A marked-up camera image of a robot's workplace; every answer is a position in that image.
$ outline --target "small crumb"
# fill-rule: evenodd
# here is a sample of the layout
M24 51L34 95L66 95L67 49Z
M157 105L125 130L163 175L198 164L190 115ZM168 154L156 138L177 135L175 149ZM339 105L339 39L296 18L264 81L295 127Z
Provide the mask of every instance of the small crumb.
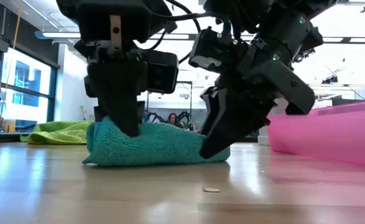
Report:
M211 192L211 193L220 193L221 191L219 189L212 189L211 187L205 187L203 188L204 192Z

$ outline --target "metal bracket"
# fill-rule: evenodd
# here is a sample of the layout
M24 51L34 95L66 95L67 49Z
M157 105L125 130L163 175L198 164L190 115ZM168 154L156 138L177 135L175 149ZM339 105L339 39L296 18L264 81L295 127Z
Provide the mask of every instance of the metal bracket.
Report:
M113 49L121 50L121 16L110 16L110 39Z

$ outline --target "wooden table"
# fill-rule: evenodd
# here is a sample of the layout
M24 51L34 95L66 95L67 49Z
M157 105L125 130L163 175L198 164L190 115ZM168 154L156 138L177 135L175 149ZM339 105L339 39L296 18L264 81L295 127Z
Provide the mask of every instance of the wooden table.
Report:
M0 144L0 224L365 224L365 167L256 144L186 166L100 169L82 166L86 156L85 146Z

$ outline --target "person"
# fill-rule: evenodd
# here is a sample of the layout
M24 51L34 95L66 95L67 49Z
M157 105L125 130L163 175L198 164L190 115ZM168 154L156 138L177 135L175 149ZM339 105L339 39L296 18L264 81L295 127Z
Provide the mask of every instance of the person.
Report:
M177 114L175 114L175 113L170 113L170 115L167 119L167 123L172 124L178 128L183 128L183 126L179 122L177 122Z

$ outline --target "pink container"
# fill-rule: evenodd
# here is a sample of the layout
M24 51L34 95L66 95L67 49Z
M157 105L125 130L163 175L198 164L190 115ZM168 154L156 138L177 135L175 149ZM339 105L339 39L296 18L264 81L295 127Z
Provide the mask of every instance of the pink container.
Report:
M273 151L365 165L365 102L269 119Z

